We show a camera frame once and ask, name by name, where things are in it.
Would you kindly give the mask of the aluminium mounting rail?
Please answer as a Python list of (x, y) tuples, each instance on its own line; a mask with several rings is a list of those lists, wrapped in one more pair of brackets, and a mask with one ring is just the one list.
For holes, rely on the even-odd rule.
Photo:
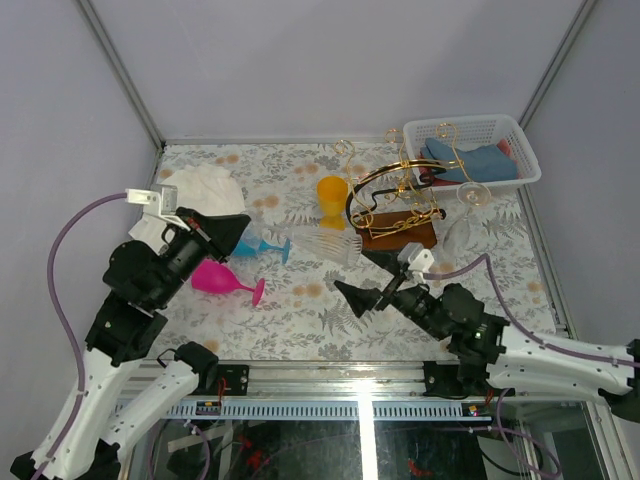
[(457, 398), (454, 361), (221, 361), (224, 400), (375, 400)]

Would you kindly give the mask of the white plastic basket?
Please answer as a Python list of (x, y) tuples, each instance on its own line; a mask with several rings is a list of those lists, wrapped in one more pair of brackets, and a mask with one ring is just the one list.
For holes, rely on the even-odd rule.
[(517, 123), (506, 114), (482, 114), (414, 120), (403, 127), (406, 152), (416, 158), (427, 138), (439, 138), (444, 144), (455, 142), (456, 149), (470, 150), (484, 145), (496, 145), (505, 140), (511, 148), (511, 158), (517, 167), (514, 180), (487, 182), (494, 197), (515, 192), (518, 188), (541, 178), (541, 170), (529, 141)]

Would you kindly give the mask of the yellow plastic goblet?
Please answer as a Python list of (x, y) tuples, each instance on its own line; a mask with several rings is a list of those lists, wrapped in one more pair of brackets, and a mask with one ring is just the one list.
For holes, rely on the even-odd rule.
[(346, 227), (343, 218), (348, 196), (348, 185), (342, 177), (327, 176), (322, 178), (316, 186), (317, 200), (322, 218), (320, 226), (335, 230)]

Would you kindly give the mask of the blue plastic wine glass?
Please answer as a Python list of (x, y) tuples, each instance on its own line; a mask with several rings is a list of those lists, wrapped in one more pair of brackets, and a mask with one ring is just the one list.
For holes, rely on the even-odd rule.
[(236, 257), (256, 257), (269, 250), (281, 253), (281, 263), (286, 264), (291, 250), (291, 242), (286, 239), (283, 245), (270, 244), (264, 239), (242, 238), (232, 252)]

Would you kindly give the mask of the ribbed clear wine glass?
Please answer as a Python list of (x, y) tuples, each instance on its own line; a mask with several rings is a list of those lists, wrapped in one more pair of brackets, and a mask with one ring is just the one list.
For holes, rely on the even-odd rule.
[(267, 226), (272, 239), (289, 240), (294, 246), (322, 260), (350, 267), (357, 263), (362, 252), (361, 237), (347, 230), (317, 226)]

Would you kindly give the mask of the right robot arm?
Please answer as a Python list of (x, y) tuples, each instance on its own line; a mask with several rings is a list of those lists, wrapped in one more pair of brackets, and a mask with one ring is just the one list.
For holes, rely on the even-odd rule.
[[(398, 254), (366, 257), (392, 274), (384, 289), (334, 283), (356, 317), (393, 307), (423, 332), (446, 340), (454, 365), (424, 365), (427, 395), (464, 399), (496, 394), (549, 394), (605, 404), (623, 420), (639, 420), (639, 343), (607, 346), (536, 333), (509, 310), (490, 314), (456, 282), (457, 272), (431, 272), (431, 252), (412, 243)], [(445, 281), (432, 295), (429, 284)]]

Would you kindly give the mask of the white cloth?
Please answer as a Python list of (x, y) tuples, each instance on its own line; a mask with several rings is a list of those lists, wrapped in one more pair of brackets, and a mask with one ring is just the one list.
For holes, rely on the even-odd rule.
[(202, 164), (171, 170), (160, 181), (178, 190), (177, 204), (195, 209), (205, 216), (239, 214), (246, 211), (244, 196), (238, 182), (224, 167)]

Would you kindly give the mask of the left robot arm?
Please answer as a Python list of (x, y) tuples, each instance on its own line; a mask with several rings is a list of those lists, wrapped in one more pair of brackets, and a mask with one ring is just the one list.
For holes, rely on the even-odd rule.
[(110, 292), (86, 336), (78, 385), (34, 451), (16, 457), (18, 479), (115, 479), (132, 447), (182, 398), (208, 394), (219, 381), (218, 358), (190, 341), (174, 351), (162, 375), (124, 409), (123, 387), (167, 323), (169, 301), (207, 259), (224, 261), (250, 223), (246, 214), (204, 216), (180, 207), (181, 225), (162, 254), (130, 240), (110, 256)]

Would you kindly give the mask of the pink plastic wine glass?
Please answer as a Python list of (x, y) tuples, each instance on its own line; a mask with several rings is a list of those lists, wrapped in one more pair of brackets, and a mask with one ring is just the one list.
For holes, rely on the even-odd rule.
[(226, 295), (235, 291), (247, 291), (251, 302), (257, 306), (264, 294), (266, 282), (260, 278), (255, 286), (244, 285), (226, 265), (213, 260), (204, 260), (191, 276), (191, 286), (195, 290), (214, 295)]

